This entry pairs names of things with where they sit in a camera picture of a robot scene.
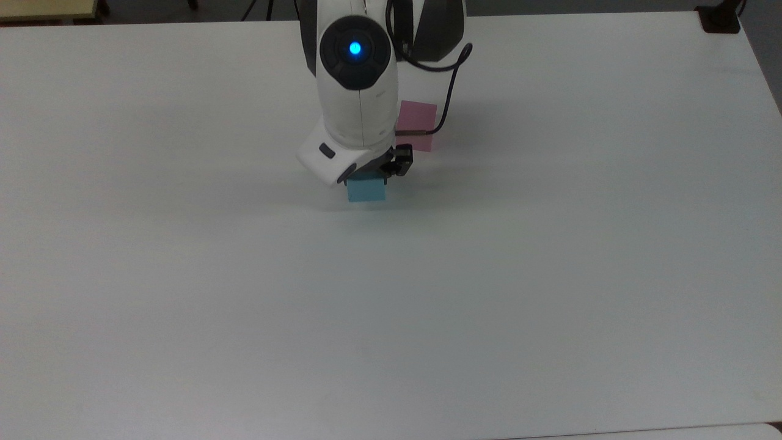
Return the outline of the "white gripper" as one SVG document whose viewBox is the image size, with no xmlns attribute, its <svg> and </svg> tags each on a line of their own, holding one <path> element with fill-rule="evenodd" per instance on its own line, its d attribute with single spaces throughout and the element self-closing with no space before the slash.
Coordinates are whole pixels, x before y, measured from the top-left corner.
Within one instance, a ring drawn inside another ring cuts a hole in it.
<svg viewBox="0 0 782 440">
<path fill-rule="evenodd" d="M 395 137 L 392 134 L 378 140 L 364 142 L 363 131 L 358 137 L 344 137 L 333 133 L 325 120 L 318 120 L 315 128 L 296 152 L 299 162 L 316 178 L 329 187 L 344 183 L 349 176 L 358 172 L 381 156 L 386 160 L 380 165 L 380 174 L 387 184 L 388 179 L 404 177 L 414 162 L 411 144 L 400 144 L 392 148 Z"/>
</svg>

